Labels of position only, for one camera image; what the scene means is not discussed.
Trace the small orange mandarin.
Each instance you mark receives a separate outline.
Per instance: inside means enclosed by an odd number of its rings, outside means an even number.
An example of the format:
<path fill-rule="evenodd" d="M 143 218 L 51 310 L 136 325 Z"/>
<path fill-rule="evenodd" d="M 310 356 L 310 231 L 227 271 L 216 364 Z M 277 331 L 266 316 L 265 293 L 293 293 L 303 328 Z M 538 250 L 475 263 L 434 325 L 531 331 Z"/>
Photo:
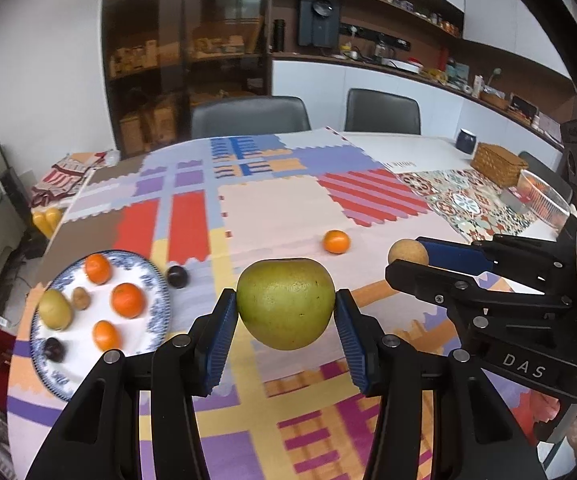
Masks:
<path fill-rule="evenodd" d="M 121 349 L 121 336 L 118 329 L 111 322 L 102 320 L 93 326 L 93 342 L 102 352 Z"/>

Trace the blue white porcelain plate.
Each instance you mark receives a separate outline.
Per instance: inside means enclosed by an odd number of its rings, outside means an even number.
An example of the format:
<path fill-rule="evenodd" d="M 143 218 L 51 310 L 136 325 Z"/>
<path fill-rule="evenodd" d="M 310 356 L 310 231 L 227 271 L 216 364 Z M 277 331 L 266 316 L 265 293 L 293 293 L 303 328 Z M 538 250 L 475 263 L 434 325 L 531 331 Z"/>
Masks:
<path fill-rule="evenodd" d="M 57 275 L 34 309 L 29 353 L 42 384 L 69 400 L 106 350 L 125 356 L 165 341 L 171 299 L 162 273 L 135 252 L 106 250 L 110 279 L 91 282 L 83 258 Z"/>

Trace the black upright vacuum cleaner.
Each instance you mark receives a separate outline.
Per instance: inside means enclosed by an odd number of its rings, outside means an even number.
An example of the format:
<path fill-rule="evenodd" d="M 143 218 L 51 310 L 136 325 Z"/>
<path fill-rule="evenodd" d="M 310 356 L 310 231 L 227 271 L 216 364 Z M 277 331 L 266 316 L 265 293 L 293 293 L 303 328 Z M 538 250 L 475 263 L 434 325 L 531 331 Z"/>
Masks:
<path fill-rule="evenodd" d="M 8 198 L 11 200 L 15 210 L 20 215 L 20 218 L 22 218 L 26 223 L 27 229 L 30 232 L 34 232 L 36 227 L 32 221 L 26 188 L 24 188 L 23 183 L 16 174 L 13 166 L 8 162 L 8 158 L 5 155 L 1 142 L 0 159 L 4 163 L 4 169 L 0 171 L 0 182 L 3 185 L 4 191 L 8 194 Z"/>

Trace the grey chair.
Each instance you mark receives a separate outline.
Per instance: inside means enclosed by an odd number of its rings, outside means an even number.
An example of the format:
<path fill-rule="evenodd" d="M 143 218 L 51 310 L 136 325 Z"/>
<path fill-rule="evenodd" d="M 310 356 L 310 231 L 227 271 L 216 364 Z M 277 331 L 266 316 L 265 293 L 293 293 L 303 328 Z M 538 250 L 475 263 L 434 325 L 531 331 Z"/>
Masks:
<path fill-rule="evenodd" d="M 420 107 L 417 101 L 405 96 L 352 88 L 347 94 L 344 130 L 419 136 Z"/>
<path fill-rule="evenodd" d="M 246 96 L 197 105 L 191 138 L 257 136 L 311 129 L 304 102 L 297 96 Z"/>

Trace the brown round fruit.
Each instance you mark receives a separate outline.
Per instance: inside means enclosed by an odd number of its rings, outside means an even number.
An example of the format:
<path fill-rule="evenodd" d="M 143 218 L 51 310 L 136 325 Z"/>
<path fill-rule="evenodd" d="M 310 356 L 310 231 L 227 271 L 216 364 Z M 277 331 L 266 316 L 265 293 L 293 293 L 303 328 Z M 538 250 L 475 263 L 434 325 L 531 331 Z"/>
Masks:
<path fill-rule="evenodd" d="M 72 306 L 78 310 L 86 310 L 91 304 L 91 296 L 83 287 L 75 287 L 72 290 L 72 296 L 70 297 L 70 302 Z"/>
<path fill-rule="evenodd" d="M 422 264 L 422 266 L 427 266 L 430 263 L 429 253 L 424 245 L 417 240 L 410 240 L 410 238 L 397 240 L 389 248 L 387 261 L 393 263 L 396 260 Z"/>

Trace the black coffee machine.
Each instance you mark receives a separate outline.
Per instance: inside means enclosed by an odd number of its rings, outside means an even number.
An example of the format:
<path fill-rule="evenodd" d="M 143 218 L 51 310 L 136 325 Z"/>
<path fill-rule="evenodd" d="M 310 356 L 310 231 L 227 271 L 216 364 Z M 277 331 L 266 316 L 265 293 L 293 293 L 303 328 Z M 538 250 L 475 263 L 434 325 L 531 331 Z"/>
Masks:
<path fill-rule="evenodd" d="M 299 47 L 333 49 L 339 45 L 339 0 L 299 1 L 297 44 Z"/>

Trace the dark blue mug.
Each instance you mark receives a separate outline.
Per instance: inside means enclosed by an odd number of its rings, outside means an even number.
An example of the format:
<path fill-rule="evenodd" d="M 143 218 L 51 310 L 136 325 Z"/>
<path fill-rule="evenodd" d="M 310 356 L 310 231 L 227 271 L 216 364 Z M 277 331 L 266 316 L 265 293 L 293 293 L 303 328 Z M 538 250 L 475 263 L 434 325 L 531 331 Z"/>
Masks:
<path fill-rule="evenodd" d="M 460 152 L 472 155 L 477 145 L 477 138 L 474 133 L 467 129 L 461 129 L 456 136 L 455 148 Z"/>

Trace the large green pear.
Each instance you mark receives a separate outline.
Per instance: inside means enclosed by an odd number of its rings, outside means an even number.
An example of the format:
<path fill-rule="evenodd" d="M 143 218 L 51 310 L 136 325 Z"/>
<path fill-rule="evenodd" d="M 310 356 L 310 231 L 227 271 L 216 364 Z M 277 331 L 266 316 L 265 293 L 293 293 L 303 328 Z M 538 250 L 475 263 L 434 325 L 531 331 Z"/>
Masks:
<path fill-rule="evenodd" d="M 292 351 L 309 346 L 325 332 L 335 288 L 328 270 L 313 259 L 266 259 L 241 273 L 236 303 L 255 339 L 275 350 Z"/>

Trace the small white kids table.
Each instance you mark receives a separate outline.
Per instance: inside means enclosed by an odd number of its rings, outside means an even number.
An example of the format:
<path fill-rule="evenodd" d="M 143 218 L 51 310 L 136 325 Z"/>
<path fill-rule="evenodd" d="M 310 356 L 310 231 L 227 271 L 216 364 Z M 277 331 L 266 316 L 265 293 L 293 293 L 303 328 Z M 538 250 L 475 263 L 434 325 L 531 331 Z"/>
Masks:
<path fill-rule="evenodd" d="M 104 151 L 107 153 L 105 159 L 105 167 L 115 166 L 120 161 L 120 153 L 116 150 Z M 81 185 L 82 189 L 83 185 L 87 182 L 87 180 L 91 177 L 91 174 L 94 173 L 91 171 L 90 174 L 87 175 L 86 180 L 83 181 Z M 50 240 L 54 235 L 55 231 L 57 230 L 58 226 L 63 220 L 64 214 L 67 211 L 68 207 L 72 203 L 72 201 L 77 196 L 70 196 L 64 198 L 64 200 L 59 200 L 56 203 L 49 204 L 47 207 L 36 207 L 31 209 L 32 221 L 34 222 L 34 226 L 48 239 Z"/>

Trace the grey chair right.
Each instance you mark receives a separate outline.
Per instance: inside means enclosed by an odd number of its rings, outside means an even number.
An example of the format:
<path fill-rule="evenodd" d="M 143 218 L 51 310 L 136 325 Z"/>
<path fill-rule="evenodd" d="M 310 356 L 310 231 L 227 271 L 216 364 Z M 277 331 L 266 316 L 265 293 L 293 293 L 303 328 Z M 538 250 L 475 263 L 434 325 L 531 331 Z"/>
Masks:
<path fill-rule="evenodd" d="M 405 96 L 352 88 L 347 94 L 344 130 L 419 136 L 420 107 L 417 101 Z"/>

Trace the orange mandarin on table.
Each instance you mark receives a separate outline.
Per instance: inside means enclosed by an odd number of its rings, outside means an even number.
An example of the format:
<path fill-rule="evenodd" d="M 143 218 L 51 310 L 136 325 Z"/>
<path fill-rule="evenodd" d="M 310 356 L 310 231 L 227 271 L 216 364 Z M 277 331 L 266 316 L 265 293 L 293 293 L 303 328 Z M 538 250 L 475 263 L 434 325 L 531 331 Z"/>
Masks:
<path fill-rule="evenodd" d="M 322 238 L 322 247 L 333 255 L 342 255 L 351 248 L 351 238 L 341 230 L 330 230 Z"/>

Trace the clear plastic container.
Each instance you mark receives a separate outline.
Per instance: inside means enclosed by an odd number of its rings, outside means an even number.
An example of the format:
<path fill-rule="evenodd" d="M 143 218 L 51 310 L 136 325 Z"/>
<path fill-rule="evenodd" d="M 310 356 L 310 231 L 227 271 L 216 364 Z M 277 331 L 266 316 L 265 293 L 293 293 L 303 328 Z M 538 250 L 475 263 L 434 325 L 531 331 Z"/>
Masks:
<path fill-rule="evenodd" d="M 514 186 L 505 188 L 500 199 L 517 214 L 531 212 L 552 229 L 560 232 L 569 220 L 569 203 L 548 182 L 523 169 Z"/>

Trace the dark glass cabinet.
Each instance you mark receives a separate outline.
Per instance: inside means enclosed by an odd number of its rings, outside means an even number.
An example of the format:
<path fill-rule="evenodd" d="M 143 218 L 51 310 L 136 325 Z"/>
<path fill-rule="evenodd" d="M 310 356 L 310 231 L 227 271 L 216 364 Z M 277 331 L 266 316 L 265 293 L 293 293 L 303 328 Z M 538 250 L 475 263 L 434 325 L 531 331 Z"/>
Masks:
<path fill-rule="evenodd" d="M 270 92 L 269 0 L 102 0 L 110 121 L 122 156 L 190 139 L 204 103 Z"/>

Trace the woven wicker basket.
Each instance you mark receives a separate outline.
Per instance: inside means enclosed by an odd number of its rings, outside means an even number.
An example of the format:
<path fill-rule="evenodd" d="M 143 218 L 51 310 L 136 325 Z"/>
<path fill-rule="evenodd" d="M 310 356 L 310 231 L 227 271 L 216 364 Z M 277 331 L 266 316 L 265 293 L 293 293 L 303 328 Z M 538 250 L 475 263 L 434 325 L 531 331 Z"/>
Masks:
<path fill-rule="evenodd" d="M 517 185 L 521 171 L 528 168 L 528 163 L 500 145 L 479 142 L 471 166 L 499 188 L 509 188 Z"/>

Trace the striped folded cloth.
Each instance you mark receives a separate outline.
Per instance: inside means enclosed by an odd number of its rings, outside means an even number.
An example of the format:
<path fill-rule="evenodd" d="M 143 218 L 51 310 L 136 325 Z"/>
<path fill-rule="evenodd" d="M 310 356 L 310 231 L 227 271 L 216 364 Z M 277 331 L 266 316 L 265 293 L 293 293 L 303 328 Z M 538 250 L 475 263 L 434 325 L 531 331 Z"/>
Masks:
<path fill-rule="evenodd" d="M 31 188 L 30 206 L 47 207 L 76 195 L 87 175 L 105 166 L 106 155 L 106 152 L 74 153 L 53 164 Z"/>

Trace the grey chair left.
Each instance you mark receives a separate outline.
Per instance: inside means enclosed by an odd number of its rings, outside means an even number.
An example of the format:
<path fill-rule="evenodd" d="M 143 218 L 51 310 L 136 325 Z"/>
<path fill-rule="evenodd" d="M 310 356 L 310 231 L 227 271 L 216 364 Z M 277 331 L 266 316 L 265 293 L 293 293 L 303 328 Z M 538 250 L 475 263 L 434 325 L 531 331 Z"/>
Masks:
<path fill-rule="evenodd" d="M 197 105 L 191 138 L 257 136 L 311 129 L 304 102 L 297 96 L 246 96 Z"/>

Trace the large orange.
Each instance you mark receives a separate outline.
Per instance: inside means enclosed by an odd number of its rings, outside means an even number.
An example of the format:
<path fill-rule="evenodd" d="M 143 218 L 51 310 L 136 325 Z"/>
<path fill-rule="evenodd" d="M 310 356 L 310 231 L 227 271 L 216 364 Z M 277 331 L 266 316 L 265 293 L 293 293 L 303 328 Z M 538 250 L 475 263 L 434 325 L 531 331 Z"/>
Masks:
<path fill-rule="evenodd" d="M 110 294 L 110 305 L 123 318 L 137 318 L 145 308 L 142 289 L 132 283 L 121 283 Z"/>

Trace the yellow green fruit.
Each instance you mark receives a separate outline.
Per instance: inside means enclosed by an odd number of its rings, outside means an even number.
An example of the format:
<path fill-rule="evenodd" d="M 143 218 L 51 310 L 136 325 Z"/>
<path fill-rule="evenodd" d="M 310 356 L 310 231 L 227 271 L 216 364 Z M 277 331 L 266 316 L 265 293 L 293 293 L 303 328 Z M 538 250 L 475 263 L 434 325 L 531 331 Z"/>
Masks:
<path fill-rule="evenodd" d="M 39 300 L 38 315 L 47 328 L 66 330 L 72 322 L 72 307 L 59 290 L 48 288 Z"/>

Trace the dark plum on table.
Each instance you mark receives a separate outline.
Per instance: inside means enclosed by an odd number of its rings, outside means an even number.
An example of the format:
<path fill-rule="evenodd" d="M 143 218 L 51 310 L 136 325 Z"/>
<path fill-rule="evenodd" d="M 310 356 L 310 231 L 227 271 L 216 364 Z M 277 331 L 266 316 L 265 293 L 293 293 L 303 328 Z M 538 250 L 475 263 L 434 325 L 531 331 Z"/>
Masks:
<path fill-rule="evenodd" d="M 189 272 L 185 269 L 184 266 L 179 266 L 179 264 L 175 264 L 174 266 L 170 266 L 166 272 L 167 282 L 171 287 L 182 289 L 188 286 L 190 277 Z"/>

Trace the dark plum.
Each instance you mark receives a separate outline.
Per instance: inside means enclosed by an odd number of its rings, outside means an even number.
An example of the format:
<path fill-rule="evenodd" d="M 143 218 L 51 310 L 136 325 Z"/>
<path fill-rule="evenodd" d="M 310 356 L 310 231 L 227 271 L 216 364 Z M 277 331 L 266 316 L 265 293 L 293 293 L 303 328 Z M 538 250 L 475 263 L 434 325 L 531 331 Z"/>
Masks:
<path fill-rule="evenodd" d="M 182 289 L 188 286 L 190 277 L 189 272 L 185 269 L 184 266 L 179 266 L 179 264 L 175 264 L 174 266 L 170 266 L 166 272 L 167 282 L 171 287 Z"/>
<path fill-rule="evenodd" d="M 51 362 L 61 363 L 66 356 L 66 347 L 57 338 L 46 338 L 43 346 L 43 355 Z"/>

